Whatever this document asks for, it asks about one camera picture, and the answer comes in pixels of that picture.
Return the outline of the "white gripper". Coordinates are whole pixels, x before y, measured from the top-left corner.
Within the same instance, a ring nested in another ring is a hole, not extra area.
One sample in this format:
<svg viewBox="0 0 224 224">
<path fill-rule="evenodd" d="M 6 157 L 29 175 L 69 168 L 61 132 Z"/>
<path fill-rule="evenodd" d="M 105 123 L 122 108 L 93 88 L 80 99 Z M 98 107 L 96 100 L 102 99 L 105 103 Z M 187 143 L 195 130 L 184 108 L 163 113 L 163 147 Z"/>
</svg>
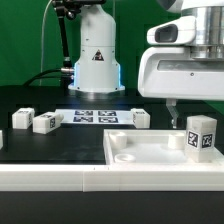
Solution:
<svg viewBox="0 0 224 224">
<path fill-rule="evenodd" d="M 176 99 L 224 101 L 224 61 L 192 59 L 186 47 L 148 48 L 140 61 L 138 91 L 167 99 L 171 124 L 179 128 Z"/>
</svg>

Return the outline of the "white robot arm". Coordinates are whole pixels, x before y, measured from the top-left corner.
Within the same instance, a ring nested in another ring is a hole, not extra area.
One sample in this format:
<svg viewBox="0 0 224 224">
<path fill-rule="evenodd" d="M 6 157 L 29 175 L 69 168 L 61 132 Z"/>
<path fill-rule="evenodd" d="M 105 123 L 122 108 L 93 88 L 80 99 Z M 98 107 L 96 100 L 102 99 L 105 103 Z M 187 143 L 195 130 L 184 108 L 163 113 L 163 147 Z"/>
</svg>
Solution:
<svg viewBox="0 0 224 224">
<path fill-rule="evenodd" d="M 176 20 L 147 31 L 138 91 L 164 98 L 174 120 L 178 99 L 224 101 L 224 0 L 157 0 Z M 122 91 L 115 22 L 101 6 L 81 12 L 81 52 L 69 89 L 88 98 Z"/>
</svg>

